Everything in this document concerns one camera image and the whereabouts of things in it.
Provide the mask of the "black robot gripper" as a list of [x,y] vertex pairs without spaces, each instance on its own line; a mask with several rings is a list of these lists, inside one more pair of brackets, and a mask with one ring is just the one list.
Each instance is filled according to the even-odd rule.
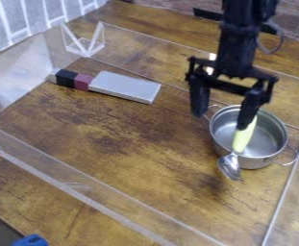
[[[208,110],[212,88],[244,96],[236,124],[239,131],[248,127],[260,106],[270,102],[278,81],[276,77],[252,67],[256,38],[255,28],[222,28],[216,59],[210,61],[190,57],[184,77],[190,87],[191,113],[195,117],[200,117]],[[252,87],[239,86],[222,81],[218,78],[220,75],[240,80],[254,78],[256,82]]]

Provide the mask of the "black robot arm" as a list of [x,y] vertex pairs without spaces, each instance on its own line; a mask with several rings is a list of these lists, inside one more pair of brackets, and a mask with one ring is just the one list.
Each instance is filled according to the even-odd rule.
[[208,110],[211,89],[242,95],[236,129],[243,131],[271,101],[279,78],[252,66],[262,24],[275,15],[278,0],[222,0],[220,36],[214,61],[188,58],[184,80],[195,117]]

